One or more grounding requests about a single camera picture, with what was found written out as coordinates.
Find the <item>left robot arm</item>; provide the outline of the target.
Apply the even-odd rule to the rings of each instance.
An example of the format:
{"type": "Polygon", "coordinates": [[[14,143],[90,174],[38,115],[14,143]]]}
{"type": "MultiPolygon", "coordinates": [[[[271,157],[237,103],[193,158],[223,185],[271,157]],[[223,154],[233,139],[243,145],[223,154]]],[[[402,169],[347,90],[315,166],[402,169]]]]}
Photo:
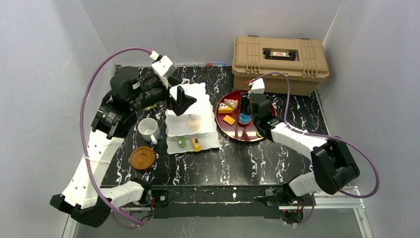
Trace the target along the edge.
{"type": "Polygon", "coordinates": [[[142,221],[123,212],[122,207],[132,202],[151,205],[148,182],[133,178],[110,189],[100,186],[118,148],[137,122],[138,111],[164,102],[180,116],[196,102],[183,89],[186,83],[169,76],[165,85],[156,73],[143,77],[136,67],[117,69],[92,121],[90,137],[82,138],[84,155],[78,168],[67,188],[52,196],[51,206],[93,228],[101,226],[112,212],[120,213],[136,227],[142,226],[142,221]]]}

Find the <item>green swirl roll cake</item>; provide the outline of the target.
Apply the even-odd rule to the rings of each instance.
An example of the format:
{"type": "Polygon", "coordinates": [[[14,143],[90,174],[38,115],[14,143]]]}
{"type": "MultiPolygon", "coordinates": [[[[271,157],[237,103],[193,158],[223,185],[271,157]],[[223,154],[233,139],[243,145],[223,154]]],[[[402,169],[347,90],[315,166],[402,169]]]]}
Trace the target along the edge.
{"type": "Polygon", "coordinates": [[[177,141],[178,141],[179,148],[185,148],[186,147],[186,139],[185,139],[184,136],[178,136],[177,141]]]}

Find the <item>beige round macaron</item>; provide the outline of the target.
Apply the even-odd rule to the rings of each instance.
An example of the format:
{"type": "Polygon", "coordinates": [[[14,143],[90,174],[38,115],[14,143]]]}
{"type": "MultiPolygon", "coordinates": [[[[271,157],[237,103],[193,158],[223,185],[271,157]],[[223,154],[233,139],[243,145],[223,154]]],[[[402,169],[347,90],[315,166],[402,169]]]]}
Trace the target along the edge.
{"type": "Polygon", "coordinates": [[[186,126],[190,131],[197,131],[200,129],[201,123],[197,118],[191,118],[187,120],[186,126]]]}

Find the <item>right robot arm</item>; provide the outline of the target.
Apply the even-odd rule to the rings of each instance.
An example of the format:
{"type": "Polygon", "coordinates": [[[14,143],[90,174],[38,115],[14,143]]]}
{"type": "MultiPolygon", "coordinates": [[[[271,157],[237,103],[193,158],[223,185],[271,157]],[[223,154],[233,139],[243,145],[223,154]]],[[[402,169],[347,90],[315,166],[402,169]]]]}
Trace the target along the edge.
{"type": "Polygon", "coordinates": [[[265,139],[285,145],[312,163],[310,173],[287,182],[284,191],[294,197],[325,192],[334,195],[360,175],[360,170],[344,142],[309,136],[288,126],[271,111],[265,94],[241,94],[241,105],[250,113],[257,132],[265,139]]]}

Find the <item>blue frosted donut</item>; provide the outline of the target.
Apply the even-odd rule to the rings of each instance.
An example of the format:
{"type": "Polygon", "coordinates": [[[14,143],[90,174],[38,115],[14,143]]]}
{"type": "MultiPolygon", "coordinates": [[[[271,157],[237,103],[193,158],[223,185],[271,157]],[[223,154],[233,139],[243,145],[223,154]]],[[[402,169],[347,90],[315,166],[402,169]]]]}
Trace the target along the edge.
{"type": "Polygon", "coordinates": [[[247,125],[251,121],[251,116],[245,113],[240,113],[238,117],[238,123],[242,125],[247,125]]]}

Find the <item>white three-tier cake stand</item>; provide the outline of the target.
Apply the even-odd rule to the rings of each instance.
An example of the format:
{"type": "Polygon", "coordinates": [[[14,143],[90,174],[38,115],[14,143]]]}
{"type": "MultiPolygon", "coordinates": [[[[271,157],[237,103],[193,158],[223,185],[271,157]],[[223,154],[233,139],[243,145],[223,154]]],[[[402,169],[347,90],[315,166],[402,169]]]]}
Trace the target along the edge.
{"type": "Polygon", "coordinates": [[[197,101],[180,116],[176,116],[172,110],[165,111],[167,153],[219,149],[214,109],[206,92],[206,84],[190,83],[189,79],[183,79],[180,85],[187,96],[197,101]]]}

